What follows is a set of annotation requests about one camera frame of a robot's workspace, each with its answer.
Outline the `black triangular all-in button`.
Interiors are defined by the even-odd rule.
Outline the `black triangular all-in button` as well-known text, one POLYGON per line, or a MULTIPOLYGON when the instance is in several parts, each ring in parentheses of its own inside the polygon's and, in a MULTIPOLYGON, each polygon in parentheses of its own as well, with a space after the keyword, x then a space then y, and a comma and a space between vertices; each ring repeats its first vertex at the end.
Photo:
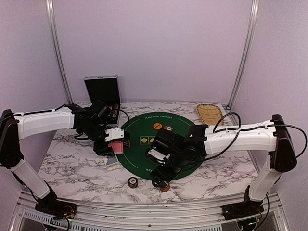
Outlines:
POLYGON ((128 138, 128 139, 123 139, 123 146, 124 147, 128 147, 128 148, 130 148, 131 147, 131 144, 130 144, 130 139, 128 138))

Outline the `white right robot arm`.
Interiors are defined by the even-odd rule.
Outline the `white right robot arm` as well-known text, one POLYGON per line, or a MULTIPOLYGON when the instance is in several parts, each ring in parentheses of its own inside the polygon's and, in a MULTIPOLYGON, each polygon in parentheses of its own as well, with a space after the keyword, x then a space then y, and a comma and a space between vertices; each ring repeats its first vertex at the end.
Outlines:
POLYGON ((251 125, 190 126, 185 136, 161 129, 146 151, 159 163, 150 174, 152 185, 163 189, 186 167, 219 157, 227 151, 261 150, 269 153, 264 166, 244 194, 244 200, 222 206, 226 220, 263 211, 262 202, 280 176, 297 165, 288 125, 281 115, 251 125))

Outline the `red-backed playing card deck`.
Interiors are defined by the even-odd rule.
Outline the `red-backed playing card deck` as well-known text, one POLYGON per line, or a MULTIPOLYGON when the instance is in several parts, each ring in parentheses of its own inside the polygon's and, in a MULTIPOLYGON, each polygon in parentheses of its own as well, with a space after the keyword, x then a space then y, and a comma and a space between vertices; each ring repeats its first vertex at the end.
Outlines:
POLYGON ((108 144, 108 147, 112 149, 114 154, 123 154, 124 153, 124 144, 121 141, 113 141, 108 144))

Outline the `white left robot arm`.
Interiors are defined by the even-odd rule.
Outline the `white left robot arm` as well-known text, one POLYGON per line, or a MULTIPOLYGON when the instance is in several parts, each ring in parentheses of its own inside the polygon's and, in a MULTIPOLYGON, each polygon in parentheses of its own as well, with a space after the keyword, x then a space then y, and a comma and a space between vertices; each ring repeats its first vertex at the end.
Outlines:
POLYGON ((113 140, 124 137, 120 128, 109 128, 107 119, 110 108, 103 102, 82 108, 77 104, 63 105, 45 111, 13 113, 5 110, 0 121, 0 164, 26 186, 37 200, 36 210, 52 215, 73 215, 76 205, 59 201, 52 188, 25 160, 21 139, 60 129, 75 129, 94 141, 95 152, 108 146, 113 140))

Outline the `orange big blind button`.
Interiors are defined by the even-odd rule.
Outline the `orange big blind button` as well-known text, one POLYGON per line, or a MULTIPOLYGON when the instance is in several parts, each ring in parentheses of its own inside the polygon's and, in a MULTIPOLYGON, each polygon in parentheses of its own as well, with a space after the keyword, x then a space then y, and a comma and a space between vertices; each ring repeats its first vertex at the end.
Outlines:
POLYGON ((162 124, 160 124, 160 123, 155 123, 155 124, 153 125, 153 128, 156 129, 156 130, 159 130, 159 129, 162 128, 162 124))

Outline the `orange-red 5 chip stack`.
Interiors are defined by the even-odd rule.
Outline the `orange-red 5 chip stack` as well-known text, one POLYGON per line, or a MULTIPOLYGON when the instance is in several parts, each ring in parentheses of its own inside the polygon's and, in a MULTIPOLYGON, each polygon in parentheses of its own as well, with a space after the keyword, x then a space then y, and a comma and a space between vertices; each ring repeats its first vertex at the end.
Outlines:
POLYGON ((169 189, 170 189, 170 184, 168 184, 166 187, 164 187, 164 188, 160 188, 160 191, 162 191, 162 192, 167 192, 167 191, 169 191, 169 189))

